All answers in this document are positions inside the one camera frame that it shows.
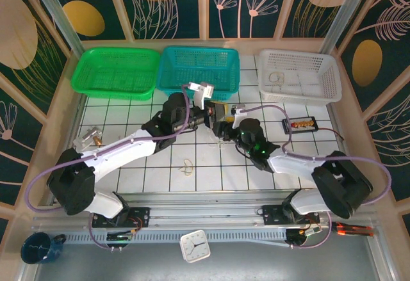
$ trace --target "red wire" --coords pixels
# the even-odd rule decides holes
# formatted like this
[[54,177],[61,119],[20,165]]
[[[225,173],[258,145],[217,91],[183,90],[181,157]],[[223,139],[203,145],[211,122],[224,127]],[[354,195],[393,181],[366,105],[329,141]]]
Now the red wire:
[[318,130],[320,130],[320,129],[323,129],[323,130],[326,130],[326,131],[331,131],[331,132],[335,133],[336,135],[338,135],[342,141],[345,141],[345,139],[341,136],[341,134],[336,132],[334,129],[328,129],[327,127],[319,127]]

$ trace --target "white basket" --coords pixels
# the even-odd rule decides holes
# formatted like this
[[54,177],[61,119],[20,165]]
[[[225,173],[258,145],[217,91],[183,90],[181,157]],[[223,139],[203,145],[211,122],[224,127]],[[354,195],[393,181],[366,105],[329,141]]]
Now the white basket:
[[265,49],[258,76],[264,102],[324,106],[341,99],[339,69],[329,55]]

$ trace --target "blue ceramic cup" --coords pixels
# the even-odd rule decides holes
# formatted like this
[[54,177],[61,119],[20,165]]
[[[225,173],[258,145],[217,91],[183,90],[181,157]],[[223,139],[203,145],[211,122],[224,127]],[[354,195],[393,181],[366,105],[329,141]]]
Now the blue ceramic cup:
[[21,259],[27,264],[42,264],[55,261],[63,250],[65,235],[52,238],[38,232],[28,237],[21,247]]

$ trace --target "green basket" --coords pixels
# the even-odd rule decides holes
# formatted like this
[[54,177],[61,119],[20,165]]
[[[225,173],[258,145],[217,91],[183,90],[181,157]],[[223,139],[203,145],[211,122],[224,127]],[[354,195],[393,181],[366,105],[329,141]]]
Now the green basket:
[[159,65],[160,54],[151,49],[95,47],[81,56],[71,87],[89,97],[149,100]]

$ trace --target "grid floor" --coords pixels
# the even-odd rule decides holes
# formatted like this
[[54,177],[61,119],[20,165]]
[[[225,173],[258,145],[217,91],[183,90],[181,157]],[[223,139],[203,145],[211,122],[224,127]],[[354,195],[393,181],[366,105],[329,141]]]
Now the grid floor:
[[[240,60],[240,89],[228,103],[244,103],[248,109],[260,106],[263,103],[258,90],[257,59],[241,56]],[[166,100],[167,96],[159,90],[155,90],[152,99],[147,101],[89,98],[78,134],[83,135],[87,129],[98,126],[102,130],[102,144],[107,145],[139,129],[162,109]],[[332,128],[326,107],[295,104],[278,106],[282,106],[290,118],[314,116],[319,127]],[[281,145],[288,139],[281,124],[283,115],[279,111],[261,109],[252,112],[251,117],[262,122],[269,141]],[[331,131],[295,134],[292,138],[292,149],[299,153],[326,155],[338,150],[336,137]],[[180,170],[185,165],[185,159],[194,165],[191,176],[186,176]],[[132,161],[109,173],[97,186],[119,193],[141,193],[299,189],[313,188],[314,184],[302,177],[259,171],[237,153],[233,143],[218,144],[212,132],[200,126],[195,132],[178,136],[170,148]]]

